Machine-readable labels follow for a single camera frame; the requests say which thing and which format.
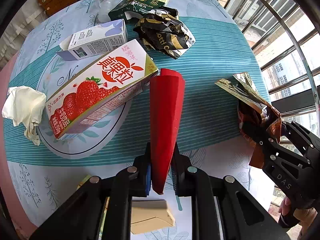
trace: silver bolt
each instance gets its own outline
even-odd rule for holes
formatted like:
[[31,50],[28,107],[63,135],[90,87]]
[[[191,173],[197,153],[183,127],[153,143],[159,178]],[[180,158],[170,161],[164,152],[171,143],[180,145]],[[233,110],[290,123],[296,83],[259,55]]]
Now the silver bolt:
[[194,166],[188,167],[188,171],[189,171],[190,173],[196,173],[197,170],[198,170],[198,169],[197,169],[196,167],[194,167]]
[[130,172],[130,173],[135,173],[137,170],[138,169],[135,166],[130,166],[129,168],[127,168],[127,171]]
[[99,177],[98,176],[92,176],[89,181],[91,183],[98,183],[99,182]]
[[232,177],[232,176],[226,176],[226,182],[234,183],[235,182],[235,178]]

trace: pink cloth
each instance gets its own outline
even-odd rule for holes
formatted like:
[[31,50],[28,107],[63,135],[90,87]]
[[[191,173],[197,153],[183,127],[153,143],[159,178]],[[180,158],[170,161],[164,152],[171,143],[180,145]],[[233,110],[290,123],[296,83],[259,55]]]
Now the pink cloth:
[[[0,71],[1,82],[0,82],[0,109],[4,105],[7,97],[7,90],[10,75],[16,62],[18,53],[16,53],[12,59],[4,66]],[[12,220],[21,227],[21,229],[30,236],[35,230],[36,226],[30,222],[20,201],[17,197],[16,191],[13,187],[12,180],[9,173],[7,164],[7,158],[4,150],[4,135],[3,135],[3,117],[0,118],[0,186],[7,204],[10,216]]]

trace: table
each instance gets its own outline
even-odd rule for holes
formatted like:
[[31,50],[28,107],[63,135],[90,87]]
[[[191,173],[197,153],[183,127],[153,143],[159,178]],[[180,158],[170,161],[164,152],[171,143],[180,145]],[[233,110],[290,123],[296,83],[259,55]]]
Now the table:
[[[220,78],[248,71],[260,95],[269,100],[262,73],[241,31],[216,0],[170,0],[196,43],[179,59],[148,51],[159,68],[179,71],[186,80],[185,98],[177,143],[191,163],[211,176],[236,177],[268,209],[273,182],[259,169],[248,166],[253,149],[239,133],[237,100],[214,84]],[[82,0],[59,11],[26,38],[15,62],[9,87],[26,85],[50,97],[73,74],[99,56],[63,61],[55,53],[71,33],[98,24],[95,0]],[[137,38],[127,25],[129,40]],[[12,183],[28,218],[39,226],[75,190],[86,175],[114,176],[144,153],[149,141],[149,93],[119,107],[79,137],[57,141],[43,116],[36,147],[22,125],[4,120],[5,151]],[[167,177],[164,195],[177,221],[170,236],[191,236],[190,198],[176,198]],[[159,238],[164,232],[158,230]],[[132,239],[151,239],[132,235]]]

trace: crumpled tissue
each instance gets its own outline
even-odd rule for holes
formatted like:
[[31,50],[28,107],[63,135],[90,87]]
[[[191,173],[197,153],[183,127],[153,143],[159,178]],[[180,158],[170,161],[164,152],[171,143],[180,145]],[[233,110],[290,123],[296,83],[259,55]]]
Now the crumpled tissue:
[[2,108],[2,117],[12,119],[13,126],[21,122],[26,127],[25,137],[39,146],[40,138],[36,126],[41,123],[46,95],[31,87],[20,86],[8,89],[8,98]]

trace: rolled red paper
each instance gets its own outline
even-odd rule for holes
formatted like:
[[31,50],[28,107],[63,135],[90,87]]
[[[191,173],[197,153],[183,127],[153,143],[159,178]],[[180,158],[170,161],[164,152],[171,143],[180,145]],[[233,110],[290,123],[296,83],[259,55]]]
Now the rolled red paper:
[[179,72],[166,68],[150,80],[151,181],[160,195],[177,140],[185,83]]

